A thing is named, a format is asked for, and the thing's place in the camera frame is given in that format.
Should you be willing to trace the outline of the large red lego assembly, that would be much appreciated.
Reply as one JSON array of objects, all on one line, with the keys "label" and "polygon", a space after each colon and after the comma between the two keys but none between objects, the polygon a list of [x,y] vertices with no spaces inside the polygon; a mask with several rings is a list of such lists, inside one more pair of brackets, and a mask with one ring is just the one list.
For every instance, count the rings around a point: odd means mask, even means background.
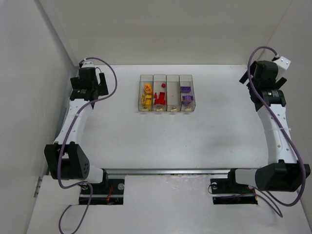
[{"label": "large red lego assembly", "polygon": [[165,105],[165,104],[166,104],[165,92],[159,92],[159,94],[157,94],[157,99],[154,99],[154,105]]}]

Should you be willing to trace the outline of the purple lego plate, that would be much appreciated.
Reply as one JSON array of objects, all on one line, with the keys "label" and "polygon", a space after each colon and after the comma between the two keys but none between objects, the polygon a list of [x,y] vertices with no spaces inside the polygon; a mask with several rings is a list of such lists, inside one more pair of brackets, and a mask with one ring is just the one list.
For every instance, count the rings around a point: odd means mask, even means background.
[{"label": "purple lego plate", "polygon": [[190,93],[191,87],[190,86],[181,86],[180,91],[181,91],[181,93]]}]

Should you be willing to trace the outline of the purple yellow lego figure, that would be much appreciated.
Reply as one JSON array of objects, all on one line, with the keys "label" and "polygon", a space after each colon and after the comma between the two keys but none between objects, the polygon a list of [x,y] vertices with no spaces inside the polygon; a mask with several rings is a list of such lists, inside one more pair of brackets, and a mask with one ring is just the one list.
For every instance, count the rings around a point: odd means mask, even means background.
[{"label": "purple yellow lego figure", "polygon": [[142,94],[141,95],[141,103],[142,105],[151,105],[152,104],[152,96],[151,95],[145,95],[145,94]]}]

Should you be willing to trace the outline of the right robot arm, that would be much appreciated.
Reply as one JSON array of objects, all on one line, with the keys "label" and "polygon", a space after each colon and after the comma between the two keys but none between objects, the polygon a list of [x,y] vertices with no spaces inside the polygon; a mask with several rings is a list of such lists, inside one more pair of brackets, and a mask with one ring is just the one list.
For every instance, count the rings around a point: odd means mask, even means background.
[{"label": "right robot arm", "polygon": [[290,136],[286,120],[286,99],[281,86],[286,83],[282,73],[290,61],[254,61],[250,72],[254,88],[247,85],[255,110],[262,122],[268,164],[259,169],[231,169],[228,173],[232,187],[253,186],[262,191],[294,192],[302,183],[299,160],[287,141]]}]

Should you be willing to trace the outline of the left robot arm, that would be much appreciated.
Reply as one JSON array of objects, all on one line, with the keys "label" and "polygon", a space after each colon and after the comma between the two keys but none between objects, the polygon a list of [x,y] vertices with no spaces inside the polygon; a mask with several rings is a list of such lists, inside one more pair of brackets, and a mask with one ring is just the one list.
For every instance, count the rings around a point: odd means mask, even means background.
[{"label": "left robot arm", "polygon": [[53,179],[58,179],[58,162],[61,158],[60,179],[80,180],[107,186],[108,176],[104,169],[92,166],[81,148],[82,134],[87,119],[94,109],[99,95],[107,95],[108,89],[103,73],[96,73],[92,66],[82,67],[78,76],[70,79],[72,92],[67,115],[61,131],[52,144],[44,148],[44,155]]}]

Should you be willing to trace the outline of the purple curved lego brick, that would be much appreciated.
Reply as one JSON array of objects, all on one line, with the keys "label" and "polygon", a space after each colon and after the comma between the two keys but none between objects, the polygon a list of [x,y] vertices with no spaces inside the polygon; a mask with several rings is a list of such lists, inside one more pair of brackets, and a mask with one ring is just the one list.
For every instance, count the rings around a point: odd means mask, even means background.
[{"label": "purple curved lego brick", "polygon": [[192,96],[192,95],[183,95],[182,96],[182,101],[193,102],[194,101],[194,96]]}]

